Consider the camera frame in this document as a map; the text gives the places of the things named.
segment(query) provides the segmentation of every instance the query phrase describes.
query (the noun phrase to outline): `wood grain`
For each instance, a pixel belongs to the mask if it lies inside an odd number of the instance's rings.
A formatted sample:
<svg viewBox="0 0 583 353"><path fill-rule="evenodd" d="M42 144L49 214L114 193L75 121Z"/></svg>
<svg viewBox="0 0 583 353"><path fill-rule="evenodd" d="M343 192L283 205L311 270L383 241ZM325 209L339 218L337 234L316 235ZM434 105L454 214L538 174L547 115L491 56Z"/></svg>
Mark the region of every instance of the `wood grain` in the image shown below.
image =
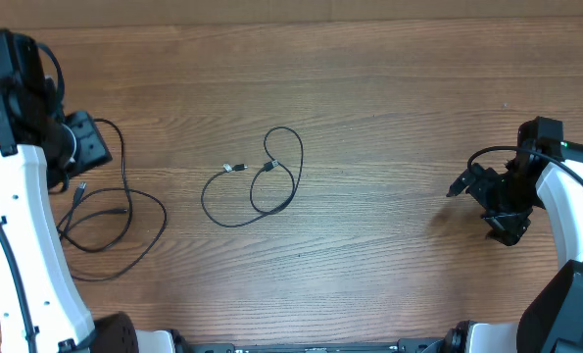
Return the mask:
<svg viewBox="0 0 583 353"><path fill-rule="evenodd" d="M583 0L0 0L0 27L25 29L552 16Z"/></svg>
<svg viewBox="0 0 583 353"><path fill-rule="evenodd" d="M476 150L515 144L537 115L583 143L583 18L199 25L33 30L67 79L67 109L123 130L130 186L169 209L158 245L133 271L79 283L96 317L126 311L138 328L177 328L191 342L390 341L445 334L458 321L516 321L556 273L546 214L511 248L485 240L470 197L448 186ZM267 160L272 126L302 136L305 173L280 215L225 229L203 214L221 165ZM115 134L102 127L115 157ZM297 172L298 146L271 151ZM481 159L497 169L509 154ZM254 217L254 170L212 185L221 220ZM114 162L73 181L119 186ZM257 186L261 204L288 193L284 173ZM72 194L52 197L56 216ZM80 215L125 205L118 193ZM107 275L150 241L162 215L135 197L132 232L73 269ZM74 236L97 245L122 216Z"/></svg>

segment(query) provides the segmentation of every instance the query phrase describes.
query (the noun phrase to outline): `black wire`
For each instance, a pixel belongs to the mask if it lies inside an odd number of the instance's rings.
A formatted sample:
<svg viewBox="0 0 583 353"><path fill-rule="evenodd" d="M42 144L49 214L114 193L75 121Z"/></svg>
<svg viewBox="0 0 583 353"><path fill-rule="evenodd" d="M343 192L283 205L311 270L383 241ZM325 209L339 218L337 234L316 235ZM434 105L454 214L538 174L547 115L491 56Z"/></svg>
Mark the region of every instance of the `black wire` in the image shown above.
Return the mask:
<svg viewBox="0 0 583 353"><path fill-rule="evenodd" d="M105 123L110 125L119 135L119 140L121 142L121 179L123 180L123 191L125 192L125 198L127 198L127 221L125 221L125 226L123 227L123 230L121 231L121 233L113 240L111 240L110 242L108 242L106 245L104 246L100 246L98 248L89 248L89 247L85 247L85 246L81 246L78 243L76 243L75 241L72 241L69 237L68 237L68 233L69 231L72 229L72 227L70 227L70 223L71 223L71 217L73 215L71 215L69 217L69 220L67 222L67 225L65 226L65 228L60 231L60 234L63 238L65 238L66 240L68 240L73 246L75 246L76 248L84 251L84 252L88 252L88 253L98 253L98 252L102 252L105 251L109 248L111 248L112 246L114 246L115 244L117 244L127 233L127 231L130 228L130 225L132 224L132 217L133 217L133 209L132 209L132 196L130 195L130 188L127 186L127 176L125 175L125 142L123 140L123 135L121 134L120 129L113 124L112 122L106 120L106 119L94 119L95 122L98 123ZM58 227L60 227L60 225L63 223L63 220L65 218L63 218L59 223L58 223Z"/></svg>
<svg viewBox="0 0 583 353"><path fill-rule="evenodd" d="M54 67L56 68L56 75L58 76L58 86L56 87L56 104L62 104L63 99L65 99L65 78L63 77L63 71L60 68L60 64L58 63L58 59L56 59L56 55L52 52L51 49L45 43L36 43L36 46L40 48L42 51L47 54L49 59L52 60L54 63Z"/></svg>
<svg viewBox="0 0 583 353"><path fill-rule="evenodd" d="M469 157L469 160L467 160L467 169L469 170L469 172L474 174L475 176L482 177L474 171L474 169L472 167L472 163L474 162L474 160L476 158L480 157L481 155L484 155L485 153L489 153L489 152L494 152L494 151L515 151L515 152L529 153L533 156L537 156L537 157L544 159L550 163L553 163L557 167L561 168L564 172L568 173L574 180L576 180L581 186L583 186L583 178L580 175L578 175L577 173L575 173L570 167L563 164L562 162L560 162L560 161L558 161L558 160L556 160L548 155L545 155L541 152L531 150L528 148L515 147L515 146L493 146L493 147L487 147L487 148L481 149L480 151L471 155L471 157Z"/></svg>
<svg viewBox="0 0 583 353"><path fill-rule="evenodd" d="M10 274L13 278L13 283L15 284L15 290L17 291L17 299L19 300L19 307L21 309L21 316L24 320L25 329L25 340L27 341L27 350L29 353L36 352L36 333L34 332L34 325L32 323L31 315L29 314L29 306L27 305L27 297L25 296L24 283L21 279L21 273L19 272L19 266L17 265L17 260L15 259L15 254L13 249L8 242L8 237L4 232L2 224L0 223L0 244L4 250L4 255L6 256L6 261L8 261L8 267L10 268Z"/></svg>
<svg viewBox="0 0 583 353"><path fill-rule="evenodd" d="M73 279L77 279L77 280L81 280L81 281L88 281L88 282L99 282L99 281L111 280L111 279L115 279L115 278L125 274L126 272L128 272L139 261L141 261L143 259L143 257L152 249L154 244L158 241L158 239L163 234L163 231L165 231L165 228L167 227L167 209L165 208L165 205L163 205L163 203L159 199L157 199L156 197L154 197L146 192L143 192L143 191L131 189L131 188L129 188L129 186L127 184L127 175L125 173L125 141L123 139L123 135L122 135L120 129L114 123L112 123L111 121L108 121L106 119L94 119L94 122L108 124L119 135L119 139L121 142L121 180L123 181L123 187L102 188L102 189L94 190L94 191L86 194L85 196L80 197L79 200L74 199L71 209L63 216L63 218L60 220L60 222L57 225L57 230L58 230L58 233L60 234L61 240L64 239L64 240L68 241L71 245L76 247L77 249L79 249L83 252L87 252L87 253L103 252L103 251L106 251L107 249L111 248L115 244L117 244L119 241L121 241L123 239L123 237L125 236L125 234L129 230L130 225L132 223L132 218L134 215L134 211L133 211L133 207L132 207L132 196L131 196L132 192L139 194L139 195L143 195L145 197L148 197L148 198L154 200L156 203L158 203L159 206L161 206L161 209L163 210L164 219L163 219L163 224L161 225L161 228L158 231L158 234L154 237L154 239L148 245L148 247L141 253L141 255L139 255L138 258L136 258L136 260L134 260L132 263L127 265L122 270L120 270L120 271L118 271L118 272L116 272L108 277L100 277L100 278L84 278L84 277L77 277L77 276L72 275ZM79 207L79 205L81 205L89 197L91 197L93 195L97 195L97 194L102 193L102 192L107 192L107 191L123 191L125 193L125 197L127 199L128 208L126 210L124 210L124 209L111 209L111 210L104 210L104 211L95 212L95 213L92 213L90 215L82 217L80 220L78 220L72 224L73 213L74 213L75 209L77 209L77 207ZM127 213L127 221L125 222L125 226L123 227L123 230L116 238L114 238L113 240L108 242L106 245L103 245L103 246L100 246L97 248L89 248L89 247L80 245L78 242L76 242L75 240L73 240L69 236L69 233L71 232L71 230L74 229L77 225L81 224L82 222L88 221L88 220L93 219L93 218L98 217L98 216L117 215L117 214L123 214L123 213ZM67 223L65 224L65 227L63 229L61 229L61 225L65 221L67 221Z"/></svg>
<svg viewBox="0 0 583 353"><path fill-rule="evenodd" d="M259 207L256 206L256 204L254 203L254 184L256 183L256 180L259 178L259 176L263 173L263 172L268 172L267 167L263 166L255 175L254 178L252 179L252 185L250 185L250 203L252 204L252 208L254 208L254 210L256 210L258 213L260 213L260 215L258 215L256 218L241 223L241 224L237 224L237 225L225 225L219 221L217 221L210 213L209 211L206 209L206 205L204 203L204 194L206 193L206 189L209 187L209 185L211 184L211 182L213 182L213 180L215 180L217 177L220 177L224 174L229 173L228 171L221 171L217 174L215 174L214 176L212 176L204 185L204 188L202 189L202 195L200 197L200 203L202 204L202 210L204 210L204 213L206 214L206 216L213 221L213 223L215 223L218 226L222 226L222 227L243 227L243 226L247 226L250 225L258 220L261 220L267 216L270 215L275 215L277 213L280 213L282 210L284 210L285 208L287 208L287 206L289 206L289 204L291 204L291 201L293 201L293 198L295 197L295 194L298 191L298 186L300 186L300 178L302 178L302 168L304 167L304 145L302 143L302 138L300 138L300 135L298 134L298 132L296 132L294 129L287 127L287 126L276 126L273 127L272 129L270 129L266 134L265 134L265 138L263 139L263 147L265 148L265 153L267 153L267 156L271 159L271 161L276 161L276 159L271 155L271 153L269 153L269 149L267 148L267 138L269 137L269 135L279 129L284 129L287 131L290 131L291 133L293 133L296 138L298 139L298 142L300 142L300 171L298 172L298 179L297 181L295 180L295 178L293 178L293 173L291 173L291 171L289 171L289 169L287 167L285 167L282 163L280 163L278 161L278 166L282 167L282 169L284 169L284 171L289 175L289 177L291 178L291 194L289 194L289 196L278 206L274 207L273 209L271 209L270 211L264 211L261 210Z"/></svg>

